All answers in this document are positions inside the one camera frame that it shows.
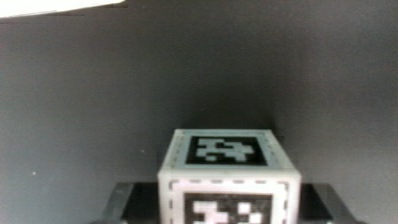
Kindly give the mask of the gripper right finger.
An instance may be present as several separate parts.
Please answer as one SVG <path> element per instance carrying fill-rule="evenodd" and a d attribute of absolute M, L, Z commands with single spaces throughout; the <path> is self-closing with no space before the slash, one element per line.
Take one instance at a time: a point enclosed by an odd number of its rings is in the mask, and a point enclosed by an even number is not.
<path fill-rule="evenodd" d="M 367 224 L 351 215 L 327 183 L 303 183 L 300 189 L 300 224 Z"/>

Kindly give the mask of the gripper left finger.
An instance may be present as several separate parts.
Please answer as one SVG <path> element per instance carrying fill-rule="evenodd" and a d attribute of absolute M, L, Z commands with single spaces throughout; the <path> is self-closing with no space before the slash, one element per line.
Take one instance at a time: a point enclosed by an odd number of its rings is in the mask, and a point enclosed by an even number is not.
<path fill-rule="evenodd" d="M 120 182 L 115 184 L 101 217 L 88 224 L 128 224 L 128 220 L 124 218 L 124 212 L 133 188 L 135 188 L 133 183 Z"/>

